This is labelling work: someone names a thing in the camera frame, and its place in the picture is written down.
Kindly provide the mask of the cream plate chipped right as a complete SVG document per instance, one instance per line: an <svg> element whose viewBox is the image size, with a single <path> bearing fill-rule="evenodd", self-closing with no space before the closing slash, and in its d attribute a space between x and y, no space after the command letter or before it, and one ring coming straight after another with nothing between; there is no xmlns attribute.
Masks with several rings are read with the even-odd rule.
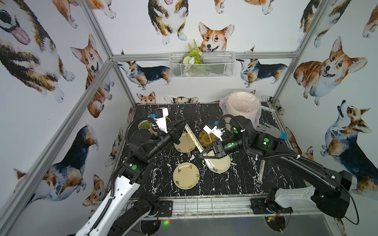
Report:
<svg viewBox="0 0 378 236"><path fill-rule="evenodd" d="M208 155L210 156L210 158L206 158L205 162L206 162L207 167L212 172L221 174L221 173L226 172L229 169L229 167L231 165L231 159L228 155L226 157L223 157L223 158L220 158L220 159L214 158L214 152L213 151L210 151L208 153Z"/></svg>

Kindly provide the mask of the clear wrapper scrap by bin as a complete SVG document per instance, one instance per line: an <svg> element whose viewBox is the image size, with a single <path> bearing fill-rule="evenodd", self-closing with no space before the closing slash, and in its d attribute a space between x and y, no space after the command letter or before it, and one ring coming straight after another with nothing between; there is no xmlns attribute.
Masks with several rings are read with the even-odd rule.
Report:
<svg viewBox="0 0 378 236"><path fill-rule="evenodd" d="M275 113L275 110L274 109L272 109L272 108L270 108L270 107L265 107L265 106L262 106L261 107L263 110L265 110L265 111L268 111L268 112L270 112L270 113Z"/></svg>

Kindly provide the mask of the cream plate front left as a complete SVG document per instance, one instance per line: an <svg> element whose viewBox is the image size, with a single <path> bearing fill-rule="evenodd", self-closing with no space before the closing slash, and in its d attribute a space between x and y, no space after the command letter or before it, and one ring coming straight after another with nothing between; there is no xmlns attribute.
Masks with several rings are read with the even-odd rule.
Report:
<svg viewBox="0 0 378 236"><path fill-rule="evenodd" d="M193 163L182 163L173 172L173 182L178 188L189 190L199 182L199 169Z"/></svg>

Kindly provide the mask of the cream plate upper left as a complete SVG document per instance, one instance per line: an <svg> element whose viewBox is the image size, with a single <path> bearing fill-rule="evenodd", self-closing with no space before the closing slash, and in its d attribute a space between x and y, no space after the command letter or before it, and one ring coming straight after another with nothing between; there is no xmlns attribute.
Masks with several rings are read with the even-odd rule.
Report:
<svg viewBox="0 0 378 236"><path fill-rule="evenodd" d="M181 153L187 153L184 133L182 134L181 138L179 139L180 143L174 144L174 147ZM188 143L189 143L190 152L191 152L196 148L196 146L195 146L194 142L192 141L192 139L190 138L188 133L187 133L187 135L188 135Z"/></svg>

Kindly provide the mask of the cream plate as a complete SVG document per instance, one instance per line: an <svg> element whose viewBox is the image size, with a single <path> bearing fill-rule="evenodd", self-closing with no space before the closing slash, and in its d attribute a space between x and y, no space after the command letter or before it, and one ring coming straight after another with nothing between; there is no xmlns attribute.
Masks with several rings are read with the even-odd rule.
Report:
<svg viewBox="0 0 378 236"><path fill-rule="evenodd" d="M187 153L184 133L182 134L181 138L179 139L180 143L174 144L174 147L181 153ZM196 148L196 146L195 146L194 142L192 141L192 139L190 138L188 133L187 133L187 135L188 135L188 143L189 143L190 152L191 152Z"/></svg>
<svg viewBox="0 0 378 236"><path fill-rule="evenodd" d="M173 182L178 188L189 190L199 182L199 169L193 163L182 163L173 172Z"/></svg>

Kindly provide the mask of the aluminium front rail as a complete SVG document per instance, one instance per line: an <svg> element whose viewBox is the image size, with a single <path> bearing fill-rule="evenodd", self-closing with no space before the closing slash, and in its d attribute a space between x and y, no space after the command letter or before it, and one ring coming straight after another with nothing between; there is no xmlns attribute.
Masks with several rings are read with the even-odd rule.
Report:
<svg viewBox="0 0 378 236"><path fill-rule="evenodd" d="M160 200L173 201L171 217L145 217L145 219L201 219L228 217L274 216L254 214L251 198L263 198L265 194L161 197Z"/></svg>

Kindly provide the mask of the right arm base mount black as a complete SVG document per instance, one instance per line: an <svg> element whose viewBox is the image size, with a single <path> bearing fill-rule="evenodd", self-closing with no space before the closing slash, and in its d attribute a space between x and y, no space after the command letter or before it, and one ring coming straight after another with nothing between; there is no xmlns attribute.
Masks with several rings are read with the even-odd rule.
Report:
<svg viewBox="0 0 378 236"><path fill-rule="evenodd" d="M292 207L283 208L274 200L269 198L251 198L250 201L250 208L252 209L254 214L293 213Z"/></svg>

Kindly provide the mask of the white bin with plastic bag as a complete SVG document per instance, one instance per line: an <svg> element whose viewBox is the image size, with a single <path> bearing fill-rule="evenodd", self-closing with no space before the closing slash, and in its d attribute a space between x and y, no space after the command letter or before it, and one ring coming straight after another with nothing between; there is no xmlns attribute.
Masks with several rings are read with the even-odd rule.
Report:
<svg viewBox="0 0 378 236"><path fill-rule="evenodd" d="M249 119L254 128L259 125L262 105L261 101L252 93L233 91L219 101L223 114L242 116Z"/></svg>

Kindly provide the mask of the grey glove blue cuff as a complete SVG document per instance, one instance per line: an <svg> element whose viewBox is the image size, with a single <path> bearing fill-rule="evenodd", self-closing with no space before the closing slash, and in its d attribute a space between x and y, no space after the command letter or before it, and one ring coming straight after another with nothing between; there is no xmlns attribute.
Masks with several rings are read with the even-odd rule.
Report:
<svg viewBox="0 0 378 236"><path fill-rule="evenodd" d="M270 124L267 124L267 123L259 124L256 127L256 131L269 134L275 138L279 138L282 140L288 139L288 135L286 133L281 132L278 128L271 126Z"/></svg>

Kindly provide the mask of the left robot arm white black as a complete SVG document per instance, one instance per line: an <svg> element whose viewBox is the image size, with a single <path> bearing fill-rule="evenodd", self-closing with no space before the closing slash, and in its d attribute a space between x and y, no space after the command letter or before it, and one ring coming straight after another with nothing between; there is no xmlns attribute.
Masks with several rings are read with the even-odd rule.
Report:
<svg viewBox="0 0 378 236"><path fill-rule="evenodd" d="M78 236L124 236L137 222L158 211L159 197L146 193L124 214L121 210L140 188L150 174L152 160L172 143L179 144L179 139L188 121L178 120L167 124L167 130L158 126L157 135L141 129L130 135L133 125L144 120L135 118L127 127L125 141L129 147L129 156L113 172L110 192L102 201L88 222L76 233Z"/></svg>

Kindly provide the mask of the yellow patterned dark-rimmed plate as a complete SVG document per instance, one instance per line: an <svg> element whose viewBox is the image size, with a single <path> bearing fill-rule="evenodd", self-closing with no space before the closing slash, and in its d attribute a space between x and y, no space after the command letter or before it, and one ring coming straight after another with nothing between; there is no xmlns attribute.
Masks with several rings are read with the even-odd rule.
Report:
<svg viewBox="0 0 378 236"><path fill-rule="evenodd" d="M219 138L213 133L208 134L206 131L201 131L198 135L198 140L203 147L208 147L213 141L218 140Z"/></svg>

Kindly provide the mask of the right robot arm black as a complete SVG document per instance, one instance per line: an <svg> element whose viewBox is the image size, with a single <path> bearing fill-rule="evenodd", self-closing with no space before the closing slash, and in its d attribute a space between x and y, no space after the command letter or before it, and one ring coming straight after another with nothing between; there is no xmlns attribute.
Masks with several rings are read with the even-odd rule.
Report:
<svg viewBox="0 0 378 236"><path fill-rule="evenodd" d="M296 189L273 188L264 200L256 200L251 208L257 211L292 212L294 207L315 206L322 213L345 218L350 203L352 175L336 172L316 163L287 147L279 138L255 130L252 121L243 116L226 114L219 122L204 126L204 131L218 137L199 154L201 159L222 159L242 152L256 160L276 163L310 184Z"/></svg>

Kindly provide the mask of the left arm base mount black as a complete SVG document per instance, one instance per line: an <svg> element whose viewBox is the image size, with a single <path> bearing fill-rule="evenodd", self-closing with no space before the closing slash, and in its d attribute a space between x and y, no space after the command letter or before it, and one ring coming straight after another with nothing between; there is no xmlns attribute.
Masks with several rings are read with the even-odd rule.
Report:
<svg viewBox="0 0 378 236"><path fill-rule="evenodd" d="M157 200L151 203L145 199L139 199L130 207L132 213L137 213L141 216L142 213L144 217L171 217L173 210L173 201L168 200Z"/></svg>

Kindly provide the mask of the green fern white flower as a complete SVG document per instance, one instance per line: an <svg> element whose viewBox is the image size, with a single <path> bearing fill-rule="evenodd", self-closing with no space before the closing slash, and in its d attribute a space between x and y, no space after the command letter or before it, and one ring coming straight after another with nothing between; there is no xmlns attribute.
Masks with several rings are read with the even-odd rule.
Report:
<svg viewBox="0 0 378 236"><path fill-rule="evenodd" d="M186 52L182 58L184 71L188 72L194 65L203 64L202 52L200 51L197 42L193 40L193 45L188 44L189 51Z"/></svg>

